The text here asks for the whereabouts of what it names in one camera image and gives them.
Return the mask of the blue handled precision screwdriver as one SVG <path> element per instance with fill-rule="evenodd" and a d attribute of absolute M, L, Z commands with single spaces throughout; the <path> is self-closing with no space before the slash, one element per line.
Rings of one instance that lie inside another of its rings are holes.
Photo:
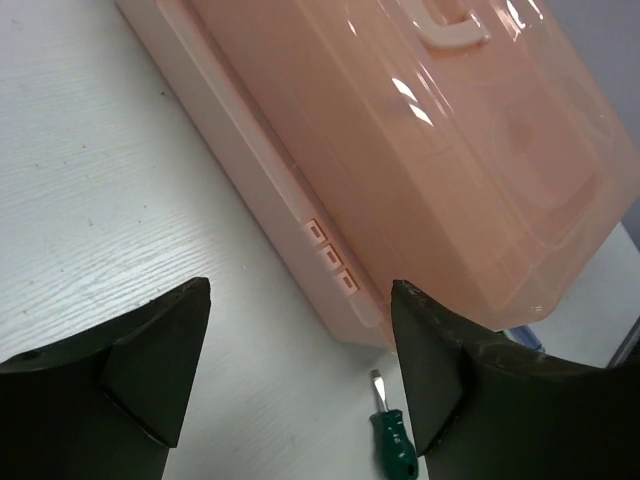
<path fill-rule="evenodd" d="M 539 338 L 528 326 L 514 327 L 503 330 L 502 334 L 509 340 L 518 343 L 536 352 L 545 352 L 545 348 Z"/>

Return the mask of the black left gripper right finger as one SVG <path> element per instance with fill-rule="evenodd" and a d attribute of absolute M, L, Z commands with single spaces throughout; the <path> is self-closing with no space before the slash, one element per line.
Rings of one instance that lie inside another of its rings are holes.
<path fill-rule="evenodd" d="M 639 365 L 521 346 L 413 284 L 391 319 L 414 444 L 433 479 L 635 479 Z"/>

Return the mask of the green stubby flathead screwdriver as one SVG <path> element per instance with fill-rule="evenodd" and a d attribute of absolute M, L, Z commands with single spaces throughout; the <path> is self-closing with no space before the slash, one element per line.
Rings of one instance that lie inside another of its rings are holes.
<path fill-rule="evenodd" d="M 373 428 L 375 458 L 381 473 L 389 480 L 418 478 L 416 450 L 410 441 L 403 412 L 390 409 L 384 379 L 378 370 L 370 372 L 377 411 L 370 416 Z"/>

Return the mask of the pink plastic toolbox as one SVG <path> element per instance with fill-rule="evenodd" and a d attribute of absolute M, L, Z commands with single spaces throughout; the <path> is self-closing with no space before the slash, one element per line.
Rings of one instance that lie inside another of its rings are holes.
<path fill-rule="evenodd" d="M 547 317 L 639 154 L 542 1 L 123 1 L 339 340 L 396 345 L 407 280 L 492 330 Z"/>

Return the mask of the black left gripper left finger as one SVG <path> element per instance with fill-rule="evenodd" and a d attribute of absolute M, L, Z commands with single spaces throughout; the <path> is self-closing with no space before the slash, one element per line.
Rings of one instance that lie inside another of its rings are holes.
<path fill-rule="evenodd" d="M 161 478 L 179 441 L 210 308 L 210 283 L 195 277 L 2 362 L 2 478 Z"/>

